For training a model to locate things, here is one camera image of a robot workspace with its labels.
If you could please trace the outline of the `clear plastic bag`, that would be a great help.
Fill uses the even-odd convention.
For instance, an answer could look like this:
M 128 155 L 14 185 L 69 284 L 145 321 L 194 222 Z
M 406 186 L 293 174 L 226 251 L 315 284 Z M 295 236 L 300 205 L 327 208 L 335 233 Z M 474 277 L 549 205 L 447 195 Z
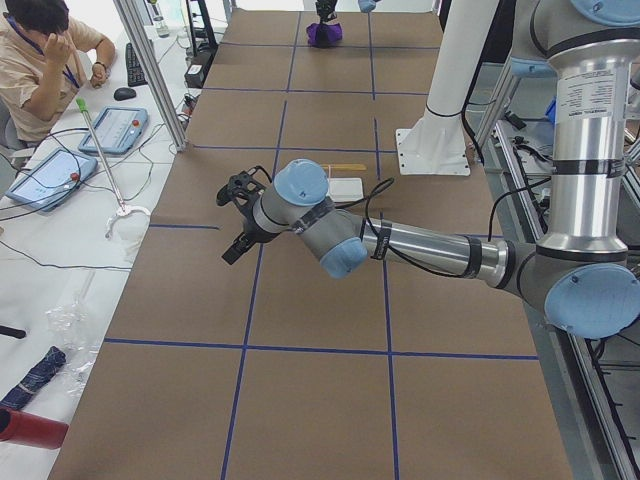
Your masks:
M 95 272 L 90 271 L 70 303 L 56 306 L 46 312 L 54 345 L 66 356 L 61 368 L 66 392 L 79 399 L 87 385 L 100 349 L 94 329 L 94 318 L 86 302 Z

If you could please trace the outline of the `left wooden rack bar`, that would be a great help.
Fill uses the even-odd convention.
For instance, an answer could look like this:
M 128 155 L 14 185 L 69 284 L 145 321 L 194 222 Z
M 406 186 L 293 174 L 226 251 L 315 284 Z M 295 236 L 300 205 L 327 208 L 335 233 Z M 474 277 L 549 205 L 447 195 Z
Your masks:
M 366 171 L 367 167 L 364 164 L 321 164 L 321 167 L 326 170 L 332 171 Z

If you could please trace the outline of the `green handled reacher grabber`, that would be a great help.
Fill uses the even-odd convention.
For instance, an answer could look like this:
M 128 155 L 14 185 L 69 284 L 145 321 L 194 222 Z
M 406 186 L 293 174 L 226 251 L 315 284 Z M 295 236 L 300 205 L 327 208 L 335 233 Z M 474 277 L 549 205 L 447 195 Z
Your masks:
M 118 185 L 116 184 L 116 181 L 114 179 L 114 176 L 112 174 L 111 171 L 111 167 L 110 164 L 105 156 L 104 150 L 99 142 L 99 137 L 98 134 L 96 133 L 96 130 L 93 126 L 93 121 L 91 119 L 89 110 L 86 106 L 86 102 L 83 98 L 78 97 L 76 99 L 76 104 L 78 105 L 78 108 L 81 112 L 81 114 L 83 115 L 83 118 L 85 120 L 85 123 L 87 125 L 87 128 L 89 130 L 89 134 L 91 139 L 94 142 L 94 145 L 97 149 L 97 153 L 98 156 L 100 158 L 102 167 L 107 175 L 107 179 L 110 183 L 110 186 L 113 190 L 113 193 L 115 195 L 118 207 L 116 209 L 116 212 L 107 220 L 107 224 L 106 224 L 106 232 L 105 232 L 105 237 L 107 239 L 110 239 L 112 237 L 112 233 L 113 233 L 113 227 L 115 225 L 115 223 L 122 219 L 122 218 L 126 218 L 129 217 L 131 215 L 133 215 L 134 213 L 141 213 L 146 215 L 147 217 L 151 216 L 151 212 L 148 208 L 144 207 L 144 206 L 132 206 L 132 205 L 128 205 L 124 199 L 124 197 L 121 194 L 121 191 L 118 187 Z

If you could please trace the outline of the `teach pendant tablet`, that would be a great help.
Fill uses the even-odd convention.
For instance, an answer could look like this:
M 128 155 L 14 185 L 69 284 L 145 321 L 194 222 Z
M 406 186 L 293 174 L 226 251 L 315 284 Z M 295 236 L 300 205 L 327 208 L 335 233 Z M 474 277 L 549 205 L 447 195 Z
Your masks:
M 144 131 L 149 115 L 144 108 L 103 107 L 95 119 L 86 108 L 81 110 L 85 121 L 92 121 L 93 129 L 105 155 L 127 153 Z
M 37 167 L 22 173 L 5 196 L 32 210 L 51 211 L 64 203 L 96 167 L 96 158 L 59 147 Z

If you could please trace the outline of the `red cylinder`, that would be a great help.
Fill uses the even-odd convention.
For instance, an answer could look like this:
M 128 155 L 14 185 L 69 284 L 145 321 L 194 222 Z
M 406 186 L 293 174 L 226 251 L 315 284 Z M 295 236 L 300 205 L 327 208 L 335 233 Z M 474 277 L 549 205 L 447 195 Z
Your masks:
M 23 446 L 58 449 L 69 425 L 23 411 L 1 408 L 1 441 Z

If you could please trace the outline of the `purple towel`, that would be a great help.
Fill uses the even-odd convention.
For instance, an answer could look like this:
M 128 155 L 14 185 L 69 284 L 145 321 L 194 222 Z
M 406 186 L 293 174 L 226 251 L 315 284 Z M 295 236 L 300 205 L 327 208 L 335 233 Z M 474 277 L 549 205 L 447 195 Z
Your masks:
M 337 45 L 343 38 L 340 23 L 311 23 L 306 27 L 308 44 L 316 48 L 330 48 Z

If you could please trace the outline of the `folded dark blue cloth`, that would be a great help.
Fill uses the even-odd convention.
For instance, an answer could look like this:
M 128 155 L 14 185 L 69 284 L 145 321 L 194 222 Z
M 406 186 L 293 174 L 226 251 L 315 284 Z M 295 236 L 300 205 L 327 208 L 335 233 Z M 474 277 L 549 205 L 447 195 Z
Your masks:
M 66 354 L 58 347 L 52 346 L 23 379 L 1 399 L 1 406 L 18 411 L 24 409 L 65 364 Z

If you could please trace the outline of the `black computer mouse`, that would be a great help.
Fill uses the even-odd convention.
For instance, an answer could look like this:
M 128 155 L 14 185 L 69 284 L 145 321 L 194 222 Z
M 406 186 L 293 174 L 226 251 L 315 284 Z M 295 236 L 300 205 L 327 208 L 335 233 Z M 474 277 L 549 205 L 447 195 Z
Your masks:
M 120 87 L 117 88 L 113 93 L 113 98 L 115 101 L 125 101 L 133 99 L 137 96 L 136 91 L 130 87 Z

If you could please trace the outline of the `far teach pendant tablet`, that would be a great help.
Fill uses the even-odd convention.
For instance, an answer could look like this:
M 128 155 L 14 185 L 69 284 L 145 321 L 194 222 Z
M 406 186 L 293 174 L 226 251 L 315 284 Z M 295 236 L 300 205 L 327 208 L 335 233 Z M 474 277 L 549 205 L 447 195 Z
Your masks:
M 95 119 L 86 108 L 81 110 L 85 121 L 92 121 L 93 129 L 105 155 L 127 153 L 144 131 L 149 115 L 144 108 L 103 107 Z

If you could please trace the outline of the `black power box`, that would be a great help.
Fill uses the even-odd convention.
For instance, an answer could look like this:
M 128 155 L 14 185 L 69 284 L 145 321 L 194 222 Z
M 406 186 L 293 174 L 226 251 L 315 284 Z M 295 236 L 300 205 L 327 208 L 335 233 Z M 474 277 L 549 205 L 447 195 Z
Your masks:
M 192 64 L 184 74 L 185 84 L 188 88 L 202 89 L 206 80 L 206 70 L 201 64 Z

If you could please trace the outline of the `black keyboard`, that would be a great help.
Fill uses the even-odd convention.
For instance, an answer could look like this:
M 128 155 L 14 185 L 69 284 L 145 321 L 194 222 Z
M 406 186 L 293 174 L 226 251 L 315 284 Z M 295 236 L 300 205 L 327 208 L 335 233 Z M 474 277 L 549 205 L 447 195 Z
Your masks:
M 144 70 L 131 43 L 127 43 L 125 46 L 125 67 L 129 87 L 147 84 Z

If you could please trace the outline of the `seated person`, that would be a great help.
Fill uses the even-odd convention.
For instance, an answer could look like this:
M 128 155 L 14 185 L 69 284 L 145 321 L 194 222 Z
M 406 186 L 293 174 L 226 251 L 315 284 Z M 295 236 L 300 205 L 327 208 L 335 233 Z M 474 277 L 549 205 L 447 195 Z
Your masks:
M 7 1 L 1 14 L 1 101 L 17 138 L 36 146 L 80 88 L 109 78 L 116 49 L 63 1 Z

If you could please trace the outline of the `aluminium profile post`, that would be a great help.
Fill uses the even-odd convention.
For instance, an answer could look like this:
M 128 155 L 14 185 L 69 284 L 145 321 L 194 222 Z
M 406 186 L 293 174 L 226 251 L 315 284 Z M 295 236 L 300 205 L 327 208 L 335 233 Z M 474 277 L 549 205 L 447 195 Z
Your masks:
M 166 82 L 155 59 L 154 49 L 146 35 L 142 17 L 133 0 L 114 0 L 113 3 L 140 60 L 151 94 L 176 151 L 182 152 L 187 146 L 185 130 L 179 121 Z

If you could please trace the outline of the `near teach pendant tablet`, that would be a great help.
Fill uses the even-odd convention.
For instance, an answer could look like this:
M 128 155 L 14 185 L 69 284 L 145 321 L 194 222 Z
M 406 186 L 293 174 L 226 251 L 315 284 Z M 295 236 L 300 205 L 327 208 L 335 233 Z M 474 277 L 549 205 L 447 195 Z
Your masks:
M 64 203 L 96 167 L 96 158 L 59 147 L 37 167 L 22 173 L 5 196 L 32 210 L 51 211 Z

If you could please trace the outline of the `white towel rack base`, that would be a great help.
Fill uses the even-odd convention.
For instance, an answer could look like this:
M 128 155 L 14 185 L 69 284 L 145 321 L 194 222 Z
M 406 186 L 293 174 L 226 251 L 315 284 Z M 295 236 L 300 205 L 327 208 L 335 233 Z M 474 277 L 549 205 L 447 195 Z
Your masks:
M 361 200 L 364 197 L 362 179 L 358 177 L 331 178 L 328 195 L 335 203 Z

